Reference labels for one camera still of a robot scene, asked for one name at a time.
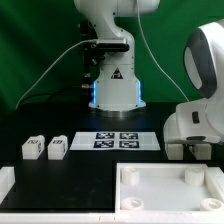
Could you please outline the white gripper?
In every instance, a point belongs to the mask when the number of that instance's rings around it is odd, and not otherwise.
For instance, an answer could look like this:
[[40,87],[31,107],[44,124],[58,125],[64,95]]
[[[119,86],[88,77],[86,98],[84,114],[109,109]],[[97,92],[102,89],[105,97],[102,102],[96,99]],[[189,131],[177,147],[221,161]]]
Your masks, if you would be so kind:
[[206,101],[192,101],[176,106],[163,128],[167,144],[221,143],[224,136],[218,134],[206,118]]

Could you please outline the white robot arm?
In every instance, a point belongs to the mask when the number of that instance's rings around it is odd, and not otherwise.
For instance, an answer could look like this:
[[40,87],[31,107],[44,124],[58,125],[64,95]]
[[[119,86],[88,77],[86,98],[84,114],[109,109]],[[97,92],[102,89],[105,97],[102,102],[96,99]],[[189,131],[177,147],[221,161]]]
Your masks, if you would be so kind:
[[[89,106],[119,114],[145,107],[134,74],[135,40],[115,19],[149,14],[160,0],[74,0],[74,4],[97,35],[90,42],[90,52],[100,64],[100,74]],[[176,106],[164,125],[164,141],[224,142],[224,19],[192,32],[184,50],[184,65],[202,98]]]

